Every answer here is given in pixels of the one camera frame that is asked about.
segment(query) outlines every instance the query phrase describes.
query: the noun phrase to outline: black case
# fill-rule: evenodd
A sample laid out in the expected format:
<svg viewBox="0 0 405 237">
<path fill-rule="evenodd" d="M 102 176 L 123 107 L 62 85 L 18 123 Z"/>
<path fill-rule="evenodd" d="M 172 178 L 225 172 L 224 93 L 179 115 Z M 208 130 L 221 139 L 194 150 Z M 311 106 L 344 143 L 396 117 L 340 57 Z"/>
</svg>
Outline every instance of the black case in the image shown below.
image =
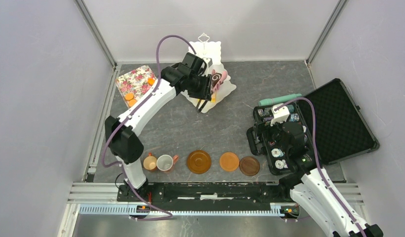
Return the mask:
<svg viewBox="0 0 405 237">
<path fill-rule="evenodd" d="M 369 153 L 379 148 L 379 142 L 369 129 L 360 113 L 360 107 L 355 104 L 340 79 L 333 79 L 329 83 L 304 96 L 314 106 L 316 114 L 316 144 L 319 159 L 322 164 L 334 164 L 339 161 Z M 300 121 L 307 126 L 306 146 L 312 150 L 312 111 L 305 101 L 293 103 L 294 113 L 298 113 Z M 258 106 L 253 110 L 253 117 L 261 123 L 264 117 L 258 114 L 258 109 L 270 108 Z M 277 169 L 275 158 L 271 153 L 269 138 L 273 129 L 270 126 L 258 129 L 255 134 L 253 127 L 247 131 L 249 146 L 253 155 L 266 155 L 269 170 L 274 175 L 280 175 L 289 169 Z"/>
</svg>

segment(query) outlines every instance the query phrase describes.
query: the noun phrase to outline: mug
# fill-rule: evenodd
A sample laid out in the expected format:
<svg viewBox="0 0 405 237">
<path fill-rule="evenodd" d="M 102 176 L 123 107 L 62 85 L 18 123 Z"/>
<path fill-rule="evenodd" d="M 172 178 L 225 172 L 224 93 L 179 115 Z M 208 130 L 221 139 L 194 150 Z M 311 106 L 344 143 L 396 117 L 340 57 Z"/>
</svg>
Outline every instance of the mug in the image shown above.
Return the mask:
<svg viewBox="0 0 405 237">
<path fill-rule="evenodd" d="M 173 158 L 170 155 L 162 155 L 157 159 L 157 168 L 163 172 L 169 172 L 173 169 L 173 165 L 178 162 L 178 159 L 178 155 L 175 155 Z"/>
<path fill-rule="evenodd" d="M 148 157 L 146 157 L 143 160 L 143 167 L 144 167 L 144 169 L 149 170 L 149 171 L 157 170 L 157 158 L 154 157 L 151 153 L 149 153 Z"/>
</svg>

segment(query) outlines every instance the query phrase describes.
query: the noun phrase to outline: metal floor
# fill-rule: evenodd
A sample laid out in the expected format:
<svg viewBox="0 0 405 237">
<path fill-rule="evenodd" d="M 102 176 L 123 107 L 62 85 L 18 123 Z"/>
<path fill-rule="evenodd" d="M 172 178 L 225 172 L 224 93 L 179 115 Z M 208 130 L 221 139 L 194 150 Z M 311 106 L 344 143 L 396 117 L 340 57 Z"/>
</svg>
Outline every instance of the metal floor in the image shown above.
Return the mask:
<svg viewBox="0 0 405 237">
<path fill-rule="evenodd" d="M 177 216 L 135 222 L 120 215 L 79 215 L 73 237 L 325 237 L 313 219 L 285 223 L 279 217 Z"/>
<path fill-rule="evenodd" d="M 206 114 L 198 114 L 184 96 L 178 95 L 168 102 L 150 120 L 139 136 L 145 150 L 143 160 L 149 152 L 159 157 L 163 154 L 179 155 L 174 170 L 147 172 L 150 182 L 218 182 L 218 181 L 278 181 L 281 176 L 269 172 L 266 157 L 257 156 L 260 171 L 257 175 L 245 176 L 239 169 L 226 172 L 220 168 L 219 159 L 225 152 L 234 152 L 239 158 L 253 156 L 246 138 L 246 131 L 253 126 L 253 107 L 264 98 L 282 95 L 306 94 L 314 89 L 312 79 L 303 61 L 224 62 L 224 68 L 231 76 L 237 89 Z M 155 64 L 148 64 L 157 74 Z M 122 65 L 120 75 L 142 66 Z M 127 110 L 116 89 L 110 114 L 117 117 Z M 205 150 L 211 156 L 212 165 L 204 174 L 190 172 L 186 165 L 187 156 L 195 150 Z M 106 163 L 115 160 L 108 150 Z M 327 166 L 333 181 L 343 181 L 339 164 Z M 118 166 L 104 168 L 99 160 L 94 182 L 114 182 L 121 172 Z"/>
</svg>

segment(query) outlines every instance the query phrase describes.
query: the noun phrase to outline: white wall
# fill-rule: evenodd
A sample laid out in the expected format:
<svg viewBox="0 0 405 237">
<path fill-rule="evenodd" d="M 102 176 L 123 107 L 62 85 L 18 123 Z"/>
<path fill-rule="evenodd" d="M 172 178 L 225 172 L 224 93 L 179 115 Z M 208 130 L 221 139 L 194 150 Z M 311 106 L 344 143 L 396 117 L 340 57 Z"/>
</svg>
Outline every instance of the white wall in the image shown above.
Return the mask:
<svg viewBox="0 0 405 237">
<path fill-rule="evenodd" d="M 381 143 L 343 162 L 384 236 L 405 236 L 405 0 L 349 1 L 313 61 L 320 86 L 341 78 Z"/>
<path fill-rule="evenodd" d="M 222 42 L 223 61 L 306 59 L 337 0 L 85 2 L 117 61 L 154 62 L 165 35 L 197 41 L 203 32 Z M 161 61 L 181 60 L 184 50 L 183 43 L 167 40 Z"/>
<path fill-rule="evenodd" d="M 0 237 L 53 237 L 111 66 L 72 0 L 0 0 Z"/>
</svg>

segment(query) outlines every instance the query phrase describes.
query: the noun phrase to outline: dark gray tabletop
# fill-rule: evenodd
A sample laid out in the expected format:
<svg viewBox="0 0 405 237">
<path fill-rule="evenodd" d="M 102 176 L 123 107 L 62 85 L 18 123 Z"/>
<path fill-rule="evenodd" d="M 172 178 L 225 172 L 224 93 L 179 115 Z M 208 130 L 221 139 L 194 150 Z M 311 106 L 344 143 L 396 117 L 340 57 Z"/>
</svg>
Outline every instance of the dark gray tabletop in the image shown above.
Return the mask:
<svg viewBox="0 0 405 237">
<path fill-rule="evenodd" d="M 168 102 L 148 122 L 139 136 L 144 144 L 143 160 L 149 152 L 159 157 L 163 154 L 179 155 L 174 170 L 169 173 L 144 171 L 150 182 L 219 182 L 219 181 L 278 181 L 281 176 L 269 172 L 265 156 L 256 156 L 260 163 L 257 175 L 248 177 L 239 169 L 226 172 L 219 160 L 225 152 L 236 153 L 241 159 L 253 156 L 246 138 L 246 131 L 253 126 L 253 107 L 265 98 L 293 93 L 306 94 L 314 90 L 308 69 L 302 61 L 224 62 L 236 90 L 205 114 L 198 114 L 195 107 L 178 95 Z M 157 74 L 155 64 L 148 64 Z M 142 66 L 122 65 L 120 75 Z M 120 93 L 115 92 L 110 114 L 117 117 L 127 110 Z M 187 156 L 195 150 L 205 150 L 212 165 L 204 174 L 194 174 L 186 165 Z M 108 150 L 106 163 L 115 160 Z M 333 181 L 344 176 L 339 164 L 326 166 Z M 94 182 L 113 182 L 121 172 L 118 166 L 103 168 L 100 161 Z"/>
</svg>

